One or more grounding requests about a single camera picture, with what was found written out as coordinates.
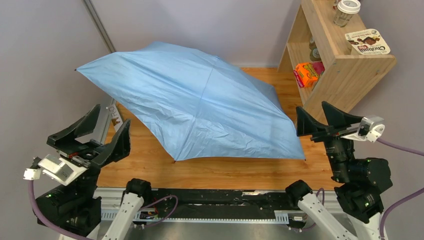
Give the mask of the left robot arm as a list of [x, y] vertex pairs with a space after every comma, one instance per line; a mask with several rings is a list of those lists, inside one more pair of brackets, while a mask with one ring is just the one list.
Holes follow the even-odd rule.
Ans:
[[100, 115], [101, 106], [95, 105], [69, 127], [50, 135], [46, 143], [58, 152], [35, 158], [32, 169], [45, 174], [58, 186], [34, 195], [34, 184], [28, 185], [30, 204], [39, 224], [77, 240], [86, 240], [101, 222], [101, 197], [95, 197], [101, 169], [130, 154], [130, 124], [126, 120], [110, 143], [94, 139], [82, 143], [79, 137], [91, 134]]

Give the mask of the light blue folding umbrella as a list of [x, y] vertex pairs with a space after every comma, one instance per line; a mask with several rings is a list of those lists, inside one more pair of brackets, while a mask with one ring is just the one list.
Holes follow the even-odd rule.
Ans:
[[137, 117], [175, 161], [305, 158], [275, 87], [216, 55], [155, 41], [77, 71]]

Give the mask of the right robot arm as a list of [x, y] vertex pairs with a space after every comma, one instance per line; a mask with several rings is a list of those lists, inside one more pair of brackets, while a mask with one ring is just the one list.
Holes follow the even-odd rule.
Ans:
[[391, 170], [386, 159], [356, 158], [354, 143], [375, 142], [385, 130], [384, 119], [357, 116], [330, 103], [321, 103], [326, 123], [321, 123], [303, 107], [296, 108], [296, 133], [323, 143], [332, 171], [336, 199], [347, 214], [355, 232], [348, 231], [325, 207], [303, 180], [297, 180], [285, 191], [290, 204], [299, 208], [331, 240], [380, 240], [385, 232], [380, 226], [384, 211], [381, 194], [392, 187]]

